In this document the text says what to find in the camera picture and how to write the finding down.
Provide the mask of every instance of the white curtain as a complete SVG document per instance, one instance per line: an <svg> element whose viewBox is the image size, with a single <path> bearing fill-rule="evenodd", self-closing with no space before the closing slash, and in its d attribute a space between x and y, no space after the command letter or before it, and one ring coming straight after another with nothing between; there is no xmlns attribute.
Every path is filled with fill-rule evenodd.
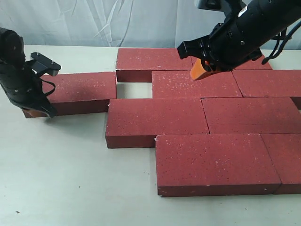
<svg viewBox="0 0 301 226"><path fill-rule="evenodd" d="M194 0L0 0L0 27L33 45L174 48L223 21ZM301 31L286 49L301 49Z"/></svg>

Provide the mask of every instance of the red brick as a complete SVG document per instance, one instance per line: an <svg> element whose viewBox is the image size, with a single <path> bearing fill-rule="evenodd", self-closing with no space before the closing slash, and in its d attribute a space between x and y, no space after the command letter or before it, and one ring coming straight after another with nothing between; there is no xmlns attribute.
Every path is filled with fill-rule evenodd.
<svg viewBox="0 0 301 226"><path fill-rule="evenodd" d="M244 97L294 97L301 101L301 70L233 71Z"/></svg>
<svg viewBox="0 0 301 226"><path fill-rule="evenodd" d="M202 99L210 133L301 133L289 97Z"/></svg>
<svg viewBox="0 0 301 226"><path fill-rule="evenodd" d="M181 60L175 48L120 48L116 74L119 82L151 82L151 71L191 68L191 58Z"/></svg>
<svg viewBox="0 0 301 226"><path fill-rule="evenodd" d="M194 81L190 71L155 71L152 73L153 98L242 97L231 72Z"/></svg>
<svg viewBox="0 0 301 226"><path fill-rule="evenodd" d="M110 101L109 148L154 147L156 135L205 133L208 126L200 98Z"/></svg>
<svg viewBox="0 0 301 226"><path fill-rule="evenodd" d="M265 65L261 64L264 58L265 57L262 56L256 61L250 60L241 66L238 66L235 70L273 70L269 63L266 63Z"/></svg>
<svg viewBox="0 0 301 226"><path fill-rule="evenodd" d="M259 134L158 136L156 168L167 197L272 194L281 183Z"/></svg>
<svg viewBox="0 0 301 226"><path fill-rule="evenodd" d="M275 194L301 194L301 134L264 134L262 139L282 182Z"/></svg>
<svg viewBox="0 0 301 226"><path fill-rule="evenodd" d="M56 85L48 99L57 115L108 112L110 99L116 98L115 72L45 75L43 79ZM48 92L52 86L43 83L43 89Z"/></svg>

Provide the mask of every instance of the white table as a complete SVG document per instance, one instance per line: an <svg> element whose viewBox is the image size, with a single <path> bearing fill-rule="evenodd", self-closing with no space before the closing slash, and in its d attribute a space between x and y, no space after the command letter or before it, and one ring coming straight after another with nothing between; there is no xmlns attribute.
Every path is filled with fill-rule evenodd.
<svg viewBox="0 0 301 226"><path fill-rule="evenodd" d="M81 73L114 71L118 49L25 46L25 51L57 61L60 73ZM301 69L300 59L301 51L285 51L271 64ZM118 97L151 97L151 84L120 83ZM25 119L4 92L0 113L1 226L301 223L301 195L157 196L154 149L107 149L105 113Z"/></svg>

